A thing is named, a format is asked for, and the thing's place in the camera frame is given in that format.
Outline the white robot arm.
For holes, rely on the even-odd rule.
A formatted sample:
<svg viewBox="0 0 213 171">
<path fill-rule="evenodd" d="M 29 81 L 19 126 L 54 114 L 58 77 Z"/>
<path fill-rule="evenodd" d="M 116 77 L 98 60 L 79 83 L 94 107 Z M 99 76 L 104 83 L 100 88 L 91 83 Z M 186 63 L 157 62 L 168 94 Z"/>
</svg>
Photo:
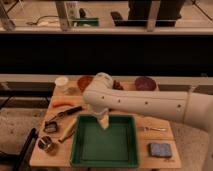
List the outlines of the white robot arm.
<svg viewBox="0 0 213 171">
<path fill-rule="evenodd" d="M 93 114 L 101 118 L 109 109 L 180 122 L 209 134 L 202 171 L 213 171 L 213 95 L 175 91 L 128 91 L 113 88 L 107 73 L 97 73 L 82 92 Z"/>
</svg>

